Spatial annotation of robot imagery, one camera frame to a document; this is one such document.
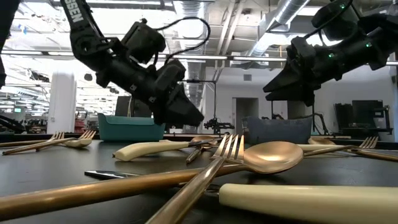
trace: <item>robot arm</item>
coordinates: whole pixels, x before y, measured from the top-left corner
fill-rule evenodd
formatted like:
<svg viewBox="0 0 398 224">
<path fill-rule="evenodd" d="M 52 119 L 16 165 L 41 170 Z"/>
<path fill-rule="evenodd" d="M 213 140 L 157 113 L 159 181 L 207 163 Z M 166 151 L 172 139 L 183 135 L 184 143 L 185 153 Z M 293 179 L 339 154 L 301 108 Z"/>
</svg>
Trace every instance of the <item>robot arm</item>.
<svg viewBox="0 0 398 224">
<path fill-rule="evenodd" d="M 96 72 L 96 82 L 106 88 L 113 82 L 149 106 L 155 123 L 198 126 L 203 115 L 185 95 L 182 84 L 185 68 L 171 60 L 158 71 L 147 68 L 153 55 L 165 49 L 165 39 L 146 25 L 135 22 L 120 41 L 105 38 L 85 0 L 61 0 L 70 24 L 70 41 L 75 58 Z"/>
<path fill-rule="evenodd" d="M 312 46 L 309 37 L 296 37 L 287 47 L 284 69 L 263 91 L 267 100 L 314 103 L 314 90 L 328 80 L 340 80 L 344 73 L 368 64 L 372 70 L 386 66 L 389 55 L 398 50 L 398 16 L 376 14 L 359 17 L 352 0 L 336 0 L 321 8 L 312 19 L 323 28 L 329 40 L 341 40 L 333 46 Z"/>
</svg>

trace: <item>black table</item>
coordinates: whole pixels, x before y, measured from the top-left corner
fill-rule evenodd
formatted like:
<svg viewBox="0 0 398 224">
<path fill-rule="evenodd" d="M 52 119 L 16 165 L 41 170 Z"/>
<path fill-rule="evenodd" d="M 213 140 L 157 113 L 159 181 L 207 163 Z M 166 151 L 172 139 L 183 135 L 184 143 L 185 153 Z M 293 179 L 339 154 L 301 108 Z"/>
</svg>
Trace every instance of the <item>black table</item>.
<svg viewBox="0 0 398 224">
<path fill-rule="evenodd" d="M 93 141 L 88 149 L 55 146 L 41 152 L 0 157 L 0 196 L 21 194 L 96 181 L 86 170 L 118 170 L 151 174 L 186 169 L 192 149 L 162 152 L 120 162 L 112 153 L 128 143 Z M 204 152 L 189 168 L 209 163 Z M 304 159 L 291 170 L 276 175 L 238 172 L 219 177 L 214 184 L 357 185 L 398 186 L 398 163 L 362 157 L 320 156 Z M 134 197 L 10 220 L 4 223 L 145 223 L 178 189 L 158 190 Z M 280 223 L 281 219 L 222 206 L 218 199 L 203 196 L 183 223 Z"/>
</svg>

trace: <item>white column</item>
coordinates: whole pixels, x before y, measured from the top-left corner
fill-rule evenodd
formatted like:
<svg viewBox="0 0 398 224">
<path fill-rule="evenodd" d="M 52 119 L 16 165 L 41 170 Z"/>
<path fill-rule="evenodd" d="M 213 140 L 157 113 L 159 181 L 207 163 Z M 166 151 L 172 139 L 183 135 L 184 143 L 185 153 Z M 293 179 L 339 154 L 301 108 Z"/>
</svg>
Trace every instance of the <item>white column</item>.
<svg viewBox="0 0 398 224">
<path fill-rule="evenodd" d="M 75 129 L 76 79 L 70 67 L 62 66 L 53 72 L 47 134 Z"/>
</svg>

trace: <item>gold spoon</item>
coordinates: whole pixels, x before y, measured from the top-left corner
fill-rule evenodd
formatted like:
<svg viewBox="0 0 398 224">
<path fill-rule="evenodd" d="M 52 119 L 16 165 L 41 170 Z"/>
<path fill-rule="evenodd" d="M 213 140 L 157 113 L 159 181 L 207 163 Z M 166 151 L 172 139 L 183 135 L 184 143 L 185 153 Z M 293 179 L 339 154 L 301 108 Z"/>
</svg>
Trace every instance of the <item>gold spoon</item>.
<svg viewBox="0 0 398 224">
<path fill-rule="evenodd" d="M 292 168 L 302 159 L 303 151 L 296 144 L 262 143 L 246 149 L 241 164 L 224 166 L 217 176 L 244 170 L 273 174 Z M 0 197 L 0 221 L 130 197 L 146 190 L 174 187 L 188 182 L 202 169 L 149 174 Z"/>
<path fill-rule="evenodd" d="M 314 138 L 314 137 L 311 137 L 311 138 L 308 140 L 308 143 L 309 143 L 309 144 L 327 144 L 327 145 L 335 145 L 335 143 L 332 142 L 332 141 L 329 140 L 329 139 L 325 139 L 325 138 Z"/>
<path fill-rule="evenodd" d="M 211 136 L 197 136 L 194 137 L 191 142 L 197 142 L 197 141 L 203 141 L 203 140 L 209 140 L 209 139 L 214 139 L 214 137 Z M 217 145 L 217 141 L 209 142 L 212 146 Z M 204 150 L 209 150 L 213 148 L 212 146 L 202 146 L 202 147 L 197 147 L 185 160 L 187 164 L 191 163 L 194 159 L 196 159 Z"/>
</svg>

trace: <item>plastic tub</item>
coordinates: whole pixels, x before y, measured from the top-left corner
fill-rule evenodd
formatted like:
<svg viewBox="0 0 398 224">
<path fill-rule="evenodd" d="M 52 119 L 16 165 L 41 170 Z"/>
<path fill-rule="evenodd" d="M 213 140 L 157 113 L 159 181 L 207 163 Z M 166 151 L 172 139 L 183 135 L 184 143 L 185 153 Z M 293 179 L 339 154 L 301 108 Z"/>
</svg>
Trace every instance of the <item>plastic tub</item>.
<svg viewBox="0 0 398 224">
<path fill-rule="evenodd" d="M 98 114 L 99 137 L 104 141 L 159 141 L 165 124 L 156 125 L 153 118 L 129 118 Z"/>
</svg>

